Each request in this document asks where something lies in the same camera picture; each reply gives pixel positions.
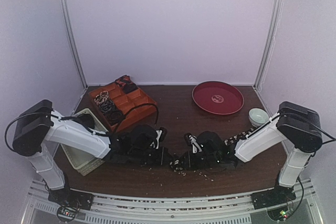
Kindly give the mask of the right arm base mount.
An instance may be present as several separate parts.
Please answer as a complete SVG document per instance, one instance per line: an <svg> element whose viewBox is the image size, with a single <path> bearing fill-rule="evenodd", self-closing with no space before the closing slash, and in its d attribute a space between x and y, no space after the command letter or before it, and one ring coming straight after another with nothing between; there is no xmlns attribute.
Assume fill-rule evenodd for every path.
<svg viewBox="0 0 336 224"><path fill-rule="evenodd" d="M251 201L255 210L267 210L268 217L273 221L285 221L294 210L294 200L297 196L293 187L282 187L278 184L273 189L251 194Z"/></svg>

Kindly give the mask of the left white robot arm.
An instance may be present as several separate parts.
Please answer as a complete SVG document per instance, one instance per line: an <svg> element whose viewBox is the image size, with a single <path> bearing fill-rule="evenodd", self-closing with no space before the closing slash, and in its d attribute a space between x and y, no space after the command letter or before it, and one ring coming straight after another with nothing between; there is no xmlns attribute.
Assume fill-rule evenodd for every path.
<svg viewBox="0 0 336 224"><path fill-rule="evenodd" d="M45 143L67 145L86 152L95 158L113 164L139 163L165 165L172 161L162 142L167 135L163 127L158 130L147 124L135 126L131 132L97 131L84 125L79 118L62 116L49 100L42 100L12 120L16 126L7 148L26 157L50 190L64 205L71 205L76 197L68 188L65 173L56 165Z"/></svg>

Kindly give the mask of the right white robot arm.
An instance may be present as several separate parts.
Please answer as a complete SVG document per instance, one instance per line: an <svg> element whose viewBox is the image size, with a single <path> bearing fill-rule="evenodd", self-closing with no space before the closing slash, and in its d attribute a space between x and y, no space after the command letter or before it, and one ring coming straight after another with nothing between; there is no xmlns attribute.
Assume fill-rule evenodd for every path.
<svg viewBox="0 0 336 224"><path fill-rule="evenodd" d="M322 147L320 116L309 108L285 101L278 112L260 127L254 127L226 140L217 133L205 131L198 136L185 134L184 139L192 149L180 158L185 170L220 167L235 169L241 163L283 141L293 144L277 178L277 186L269 192L272 203L279 204L289 196L300 173L310 157Z"/></svg>

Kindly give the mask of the black white floral tie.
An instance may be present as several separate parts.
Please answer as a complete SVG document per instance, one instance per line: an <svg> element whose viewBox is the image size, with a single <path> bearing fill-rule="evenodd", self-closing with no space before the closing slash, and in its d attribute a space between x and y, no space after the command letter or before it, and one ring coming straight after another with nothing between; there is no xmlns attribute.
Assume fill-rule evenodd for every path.
<svg viewBox="0 0 336 224"><path fill-rule="evenodd" d="M217 133L211 131L204 131L196 136L198 144L202 147L200 154L205 156L209 162L209 168L206 169L219 168L221 171L236 169L241 161L235 156L235 147L240 140L246 140L247 135L256 129L253 126L225 140L222 140ZM172 162L170 162L170 168L175 172L185 170L182 167L182 156L174 155Z"/></svg>

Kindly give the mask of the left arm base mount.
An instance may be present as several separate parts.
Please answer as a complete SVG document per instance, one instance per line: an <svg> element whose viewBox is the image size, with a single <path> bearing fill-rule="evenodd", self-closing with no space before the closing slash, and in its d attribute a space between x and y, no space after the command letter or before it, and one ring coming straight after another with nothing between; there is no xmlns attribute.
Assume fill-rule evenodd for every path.
<svg viewBox="0 0 336 224"><path fill-rule="evenodd" d="M45 189L48 191L48 200L59 205L56 210L56 217L62 223L74 221L80 210L91 209L94 195L71 189L67 178L64 188L52 190L45 182Z"/></svg>

